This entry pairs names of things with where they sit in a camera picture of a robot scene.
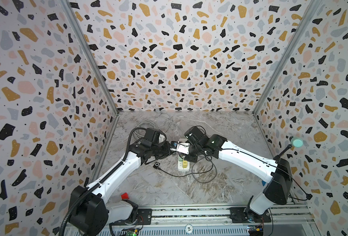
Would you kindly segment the white power strip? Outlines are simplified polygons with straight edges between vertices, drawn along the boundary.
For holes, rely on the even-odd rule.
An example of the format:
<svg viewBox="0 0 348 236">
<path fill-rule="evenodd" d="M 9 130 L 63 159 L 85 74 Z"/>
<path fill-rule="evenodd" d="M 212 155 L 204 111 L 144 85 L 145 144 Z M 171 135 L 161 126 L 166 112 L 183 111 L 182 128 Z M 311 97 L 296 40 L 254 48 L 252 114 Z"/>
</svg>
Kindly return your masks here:
<svg viewBox="0 0 348 236">
<path fill-rule="evenodd" d="M 189 154 L 189 143 L 178 142 L 177 152 L 178 152 L 178 170 L 180 172 L 188 172 L 190 169 L 190 164 L 185 160 L 186 155 Z"/>
</svg>

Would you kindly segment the yellow USB charger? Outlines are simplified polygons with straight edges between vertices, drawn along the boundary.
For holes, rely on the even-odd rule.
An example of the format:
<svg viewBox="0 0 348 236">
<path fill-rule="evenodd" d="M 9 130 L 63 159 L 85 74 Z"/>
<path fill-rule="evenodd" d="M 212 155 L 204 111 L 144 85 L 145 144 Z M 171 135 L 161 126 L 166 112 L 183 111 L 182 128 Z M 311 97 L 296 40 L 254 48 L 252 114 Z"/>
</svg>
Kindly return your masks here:
<svg viewBox="0 0 348 236">
<path fill-rule="evenodd" d="M 188 166 L 188 162 L 184 160 L 182 162 L 182 167 L 185 169 L 185 168 L 187 168 L 187 166 Z"/>
</svg>

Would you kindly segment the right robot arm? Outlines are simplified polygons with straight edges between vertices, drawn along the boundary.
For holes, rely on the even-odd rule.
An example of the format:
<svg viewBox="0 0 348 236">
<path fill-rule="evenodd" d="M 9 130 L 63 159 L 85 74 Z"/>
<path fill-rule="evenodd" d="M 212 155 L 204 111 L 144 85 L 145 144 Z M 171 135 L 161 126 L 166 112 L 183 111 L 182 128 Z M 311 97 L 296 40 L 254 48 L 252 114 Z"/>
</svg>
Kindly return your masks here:
<svg viewBox="0 0 348 236">
<path fill-rule="evenodd" d="M 185 132 L 186 142 L 179 142 L 175 150 L 193 159 L 202 155 L 228 161 L 263 180 L 266 185 L 261 193 L 252 196 L 243 211 L 243 217 L 249 222 L 263 221 L 273 205 L 286 205 L 295 179 L 287 160 L 281 156 L 292 147 L 303 146 L 303 140 L 291 137 L 285 149 L 268 159 L 247 151 L 227 138 L 214 134 L 208 137 L 198 127 L 194 126 Z"/>
</svg>

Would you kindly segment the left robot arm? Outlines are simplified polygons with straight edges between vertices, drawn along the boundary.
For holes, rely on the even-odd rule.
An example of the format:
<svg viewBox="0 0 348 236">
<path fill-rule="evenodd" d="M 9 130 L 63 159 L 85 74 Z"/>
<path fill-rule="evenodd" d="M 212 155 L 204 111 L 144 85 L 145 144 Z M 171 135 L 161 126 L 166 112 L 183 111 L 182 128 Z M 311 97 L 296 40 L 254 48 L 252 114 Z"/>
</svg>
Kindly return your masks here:
<svg viewBox="0 0 348 236">
<path fill-rule="evenodd" d="M 120 220 L 133 221 L 138 205 L 122 200 L 107 209 L 106 204 L 121 183 L 151 157 L 171 155 L 166 134 L 158 129 L 143 128 L 144 136 L 131 142 L 135 131 L 131 130 L 125 153 L 107 173 L 87 186 L 77 186 L 70 195 L 67 214 L 62 220 L 59 235 L 65 235 L 67 224 L 71 224 L 87 236 L 98 235 L 107 224 Z"/>
</svg>

